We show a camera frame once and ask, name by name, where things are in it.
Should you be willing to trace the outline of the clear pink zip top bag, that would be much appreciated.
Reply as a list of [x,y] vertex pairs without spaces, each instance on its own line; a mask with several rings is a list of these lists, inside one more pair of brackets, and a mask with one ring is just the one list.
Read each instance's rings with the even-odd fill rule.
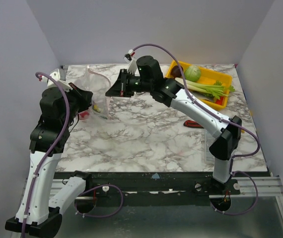
[[110,80],[88,68],[76,84],[80,89],[93,93],[92,106],[86,111],[89,111],[90,115],[96,114],[102,119],[108,119],[110,98],[106,97],[105,93],[111,87]]

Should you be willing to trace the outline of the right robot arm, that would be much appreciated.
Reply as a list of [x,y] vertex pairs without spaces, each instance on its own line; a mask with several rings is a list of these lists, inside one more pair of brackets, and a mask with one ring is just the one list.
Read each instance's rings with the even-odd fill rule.
[[105,93],[107,97],[132,97],[136,92],[149,93],[167,107],[176,109],[205,128],[215,138],[209,147],[214,156],[212,191],[223,194],[229,189],[233,151],[241,138],[242,120],[220,114],[207,104],[189,96],[184,86],[172,78],[165,78],[159,62],[152,56],[132,59],[128,69],[121,69],[117,80]]

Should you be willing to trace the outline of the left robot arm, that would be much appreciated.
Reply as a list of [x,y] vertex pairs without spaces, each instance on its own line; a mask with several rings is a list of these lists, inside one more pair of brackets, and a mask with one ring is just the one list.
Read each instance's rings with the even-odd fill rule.
[[53,238],[75,198],[92,192],[92,175],[74,171],[63,188],[50,195],[57,165],[70,136],[69,127],[77,113],[91,106],[92,95],[74,85],[64,93],[58,87],[42,93],[42,114],[30,135],[30,169],[25,192],[18,212],[5,223],[7,231]]

